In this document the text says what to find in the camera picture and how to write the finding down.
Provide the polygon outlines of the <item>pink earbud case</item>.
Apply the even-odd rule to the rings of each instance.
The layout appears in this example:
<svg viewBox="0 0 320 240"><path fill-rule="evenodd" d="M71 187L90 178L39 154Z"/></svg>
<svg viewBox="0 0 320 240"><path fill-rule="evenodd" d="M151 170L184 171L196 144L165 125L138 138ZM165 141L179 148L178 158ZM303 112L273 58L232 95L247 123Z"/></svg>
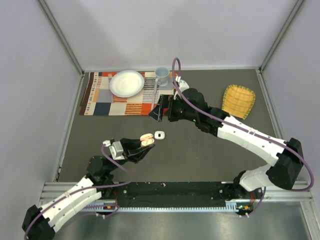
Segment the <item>pink earbud case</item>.
<svg viewBox="0 0 320 240"><path fill-rule="evenodd" d="M143 134L139 140L142 147L147 147L155 143L154 135L152 133Z"/></svg>

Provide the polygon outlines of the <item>white earbud case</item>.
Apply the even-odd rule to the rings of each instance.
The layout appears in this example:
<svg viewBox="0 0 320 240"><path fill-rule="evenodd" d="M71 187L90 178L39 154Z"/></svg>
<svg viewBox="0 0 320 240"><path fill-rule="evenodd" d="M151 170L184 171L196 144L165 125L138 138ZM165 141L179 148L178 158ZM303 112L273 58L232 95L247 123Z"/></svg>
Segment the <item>white earbud case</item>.
<svg viewBox="0 0 320 240"><path fill-rule="evenodd" d="M156 140L164 140L165 139L165 132L164 131L156 131L155 133L154 133L154 138L156 139Z"/></svg>

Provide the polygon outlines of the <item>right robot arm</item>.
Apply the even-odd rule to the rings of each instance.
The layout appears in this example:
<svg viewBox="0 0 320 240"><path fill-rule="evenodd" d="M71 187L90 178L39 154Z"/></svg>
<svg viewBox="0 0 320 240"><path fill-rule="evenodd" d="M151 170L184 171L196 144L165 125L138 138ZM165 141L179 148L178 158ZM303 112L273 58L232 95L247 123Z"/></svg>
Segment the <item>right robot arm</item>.
<svg viewBox="0 0 320 240"><path fill-rule="evenodd" d="M164 116L170 122L188 120L204 133L230 141L262 158L266 165L254 170L244 170L234 179L233 192L245 198L256 189L276 186L292 190L303 167L302 144L274 138L241 123L226 111L208 106L202 93L189 88L174 95L162 94L148 114L156 121Z"/></svg>

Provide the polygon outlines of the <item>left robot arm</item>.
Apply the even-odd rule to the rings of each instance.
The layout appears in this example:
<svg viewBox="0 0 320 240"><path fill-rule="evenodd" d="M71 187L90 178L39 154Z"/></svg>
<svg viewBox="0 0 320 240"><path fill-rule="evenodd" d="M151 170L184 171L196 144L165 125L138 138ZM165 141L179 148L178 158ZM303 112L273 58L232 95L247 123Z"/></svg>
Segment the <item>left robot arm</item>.
<svg viewBox="0 0 320 240"><path fill-rule="evenodd" d="M102 142L101 156L93 156L87 174L72 188L40 207L31 206L24 217L22 229L26 240L52 240L61 227L89 204L109 198L114 188L131 181L113 183L112 171L119 168L132 175L123 165L138 163L155 146L152 134L138 139L122 138Z"/></svg>

